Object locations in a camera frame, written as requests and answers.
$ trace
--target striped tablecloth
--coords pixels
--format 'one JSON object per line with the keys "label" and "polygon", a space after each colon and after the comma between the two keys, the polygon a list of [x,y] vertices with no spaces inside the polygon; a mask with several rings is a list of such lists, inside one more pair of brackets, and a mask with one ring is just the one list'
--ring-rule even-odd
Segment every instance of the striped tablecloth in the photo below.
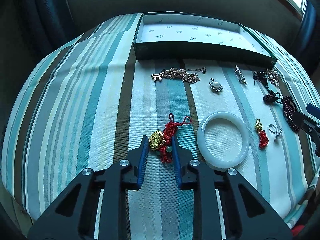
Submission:
{"label": "striped tablecloth", "polygon": [[[83,168],[105,169],[123,159],[129,149],[140,145],[143,135],[163,130],[169,113],[177,122],[186,115],[192,117],[192,125],[179,128],[178,140],[194,157],[203,159],[195,139],[199,122],[214,111],[229,111],[243,120],[250,138],[248,155],[236,169],[292,228],[319,176],[315,145],[303,131],[292,132],[280,104],[263,103],[266,90],[259,82],[254,84],[246,65],[237,64],[248,82],[244,86],[234,74],[235,63],[137,62],[132,41],[139,17],[114,17],[35,67],[18,95],[4,138],[6,189],[37,219]],[[319,107],[319,95],[297,60],[273,39],[251,31],[278,58],[275,68],[282,81],[279,88],[270,88],[293,96],[305,114],[306,104]],[[171,67],[206,67],[207,73],[199,74],[201,81],[195,84],[151,79],[152,73]],[[223,91],[211,91],[211,77],[223,85]],[[267,131],[269,145],[260,150],[256,118],[266,130],[270,123],[282,127],[283,138],[274,142]],[[208,126],[206,140],[210,151],[222,159],[233,157],[241,147],[239,132],[223,121]],[[192,239],[193,191],[178,190],[172,164],[163,165],[153,154],[142,189],[128,191],[127,212],[132,240]]]}

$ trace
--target pearl pendant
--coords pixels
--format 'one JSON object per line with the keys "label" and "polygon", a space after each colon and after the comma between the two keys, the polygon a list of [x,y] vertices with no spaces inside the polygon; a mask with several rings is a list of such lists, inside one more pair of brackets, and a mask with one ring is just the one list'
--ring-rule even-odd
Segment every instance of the pearl pendant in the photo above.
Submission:
{"label": "pearl pendant", "polygon": [[215,88],[218,88],[220,86],[220,83],[218,81],[213,82],[213,86]]}

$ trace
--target silver chain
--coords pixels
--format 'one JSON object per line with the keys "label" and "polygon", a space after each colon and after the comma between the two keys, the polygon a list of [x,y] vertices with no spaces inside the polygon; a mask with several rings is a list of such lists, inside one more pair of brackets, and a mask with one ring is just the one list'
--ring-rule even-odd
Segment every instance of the silver chain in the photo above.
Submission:
{"label": "silver chain", "polygon": [[207,72],[207,69],[205,67],[201,67],[201,68],[197,68],[197,69],[186,69],[186,71],[196,71],[195,74],[199,73],[200,71],[202,71],[203,74],[205,74]]}
{"label": "silver chain", "polygon": [[[196,83],[200,80],[197,73],[202,70],[202,73],[206,73],[206,68],[199,68],[199,69],[177,69],[177,68],[171,68],[171,69],[164,69],[162,71],[162,74],[165,78],[168,79],[175,79],[180,78],[182,81],[186,81],[189,83]],[[187,71],[196,71],[196,73],[188,73]]]}

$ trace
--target gold lock pendant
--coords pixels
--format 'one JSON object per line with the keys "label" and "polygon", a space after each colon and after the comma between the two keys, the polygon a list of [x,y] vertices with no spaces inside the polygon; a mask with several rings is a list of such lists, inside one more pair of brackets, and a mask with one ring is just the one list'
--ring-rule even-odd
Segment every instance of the gold lock pendant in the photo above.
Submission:
{"label": "gold lock pendant", "polygon": [[161,131],[155,131],[149,138],[149,144],[153,151],[159,149],[164,142],[164,135]]}

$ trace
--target green jewelry box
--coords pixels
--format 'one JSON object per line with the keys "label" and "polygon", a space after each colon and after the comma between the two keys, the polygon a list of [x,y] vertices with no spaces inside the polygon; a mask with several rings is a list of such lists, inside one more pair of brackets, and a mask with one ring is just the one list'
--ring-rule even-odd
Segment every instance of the green jewelry box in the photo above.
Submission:
{"label": "green jewelry box", "polygon": [[178,12],[142,14],[133,48],[137,60],[213,59],[269,69],[277,62],[240,23]]}

